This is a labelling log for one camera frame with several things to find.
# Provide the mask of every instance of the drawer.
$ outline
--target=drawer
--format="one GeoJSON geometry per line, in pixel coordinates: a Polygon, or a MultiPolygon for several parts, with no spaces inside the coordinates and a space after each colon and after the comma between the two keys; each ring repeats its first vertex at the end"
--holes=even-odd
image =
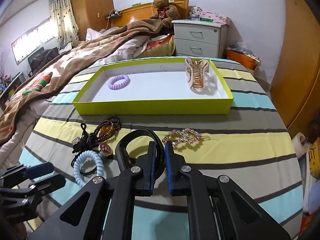
{"type": "Polygon", "coordinates": [[[219,54],[219,46],[200,41],[174,39],[176,53],[195,57],[214,57],[219,54]]]}
{"type": "Polygon", "coordinates": [[[176,39],[201,41],[210,44],[220,44],[220,28],[199,26],[193,24],[174,24],[176,39]]]}

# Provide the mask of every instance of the curtain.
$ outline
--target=curtain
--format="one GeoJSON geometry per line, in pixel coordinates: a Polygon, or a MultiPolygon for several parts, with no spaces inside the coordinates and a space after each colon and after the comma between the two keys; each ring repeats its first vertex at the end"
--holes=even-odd
{"type": "Polygon", "coordinates": [[[70,0],[49,0],[51,19],[57,27],[58,49],[78,40],[78,26],[73,15],[70,0]]]}

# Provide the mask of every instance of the nightstand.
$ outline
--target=nightstand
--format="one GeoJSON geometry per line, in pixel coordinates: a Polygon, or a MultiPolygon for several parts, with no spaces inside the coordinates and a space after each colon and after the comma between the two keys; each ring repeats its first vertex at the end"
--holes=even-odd
{"type": "Polygon", "coordinates": [[[172,23],[177,56],[224,56],[228,25],[193,20],[174,20],[172,23]]]}

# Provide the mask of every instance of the teddy bear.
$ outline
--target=teddy bear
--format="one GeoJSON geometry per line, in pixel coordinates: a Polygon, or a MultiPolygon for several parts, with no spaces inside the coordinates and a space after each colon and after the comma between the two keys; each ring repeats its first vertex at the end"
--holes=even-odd
{"type": "Polygon", "coordinates": [[[164,27],[170,29],[172,20],[180,19],[178,8],[175,5],[169,5],[169,0],[153,0],[152,5],[157,9],[157,14],[153,14],[150,19],[162,19],[164,27]]]}

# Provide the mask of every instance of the purple spiral hair tie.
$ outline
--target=purple spiral hair tie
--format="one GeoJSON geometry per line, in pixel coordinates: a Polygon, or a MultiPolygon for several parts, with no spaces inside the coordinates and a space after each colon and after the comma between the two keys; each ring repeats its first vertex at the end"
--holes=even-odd
{"type": "Polygon", "coordinates": [[[124,88],[128,83],[129,83],[129,77],[127,75],[119,75],[110,79],[108,83],[108,87],[111,90],[118,90],[118,89],[124,88]],[[114,85],[114,83],[122,79],[124,79],[122,83],[114,85]]]}

